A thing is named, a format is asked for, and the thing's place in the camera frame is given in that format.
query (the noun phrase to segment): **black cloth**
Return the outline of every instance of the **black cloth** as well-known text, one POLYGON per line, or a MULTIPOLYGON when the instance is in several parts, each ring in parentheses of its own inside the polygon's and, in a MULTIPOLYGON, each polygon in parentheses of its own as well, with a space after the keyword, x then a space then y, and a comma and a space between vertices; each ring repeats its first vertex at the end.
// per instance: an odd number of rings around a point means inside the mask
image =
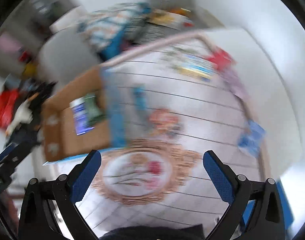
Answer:
POLYGON ((196 225, 184 229, 172 229, 167 227, 127 227, 112 230, 99 240, 204 240, 202 225, 196 225))

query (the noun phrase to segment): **blue gripper pad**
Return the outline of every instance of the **blue gripper pad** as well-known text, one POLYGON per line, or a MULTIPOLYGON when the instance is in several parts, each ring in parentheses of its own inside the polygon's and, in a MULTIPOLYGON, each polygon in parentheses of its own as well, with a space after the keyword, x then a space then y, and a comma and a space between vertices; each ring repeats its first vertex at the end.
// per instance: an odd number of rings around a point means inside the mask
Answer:
POLYGON ((208 176, 213 182, 221 200, 231 204, 235 199, 233 188, 222 169, 215 162, 212 156, 208 153, 204 153, 203 164, 208 176))
POLYGON ((81 201, 90 186, 92 180, 94 179, 99 167, 101 165, 101 155, 99 151, 95 151, 94 155, 91 156, 91 153, 88 154, 88 156, 83 160, 81 164, 76 165, 72 171, 70 172, 70 175, 72 177, 75 176, 75 174, 72 174, 73 172, 77 172, 77 177, 75 181, 73 181, 70 186, 70 201, 72 203, 76 203, 78 201, 81 201))

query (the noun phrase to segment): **purple and white package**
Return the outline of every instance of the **purple and white package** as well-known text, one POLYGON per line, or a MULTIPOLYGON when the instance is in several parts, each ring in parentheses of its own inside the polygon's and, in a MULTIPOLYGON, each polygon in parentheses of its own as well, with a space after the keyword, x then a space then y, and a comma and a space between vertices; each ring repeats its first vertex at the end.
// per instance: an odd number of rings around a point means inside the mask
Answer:
POLYGON ((87 112, 84 98, 77 98, 70 102, 70 108, 73 112, 76 134, 81 135, 94 129, 88 126, 87 112))

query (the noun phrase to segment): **red bag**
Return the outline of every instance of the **red bag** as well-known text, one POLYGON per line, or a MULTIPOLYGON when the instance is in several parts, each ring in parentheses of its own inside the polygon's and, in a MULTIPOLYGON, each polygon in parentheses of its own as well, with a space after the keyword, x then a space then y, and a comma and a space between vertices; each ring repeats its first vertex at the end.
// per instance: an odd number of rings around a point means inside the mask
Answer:
POLYGON ((7 129, 12 119, 14 104, 19 96, 17 89, 0 93, 0 128, 7 129))

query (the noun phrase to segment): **cardboard box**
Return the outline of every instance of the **cardboard box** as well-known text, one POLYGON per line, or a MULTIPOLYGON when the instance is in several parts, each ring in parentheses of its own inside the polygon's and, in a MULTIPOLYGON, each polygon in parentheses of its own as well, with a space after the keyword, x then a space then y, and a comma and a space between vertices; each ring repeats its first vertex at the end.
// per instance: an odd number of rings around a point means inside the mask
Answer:
POLYGON ((93 130, 76 135, 69 103, 89 92, 97 93, 98 104, 106 112, 104 81, 97 67, 71 81, 43 104, 44 153, 48 162, 113 146, 108 118, 93 130))

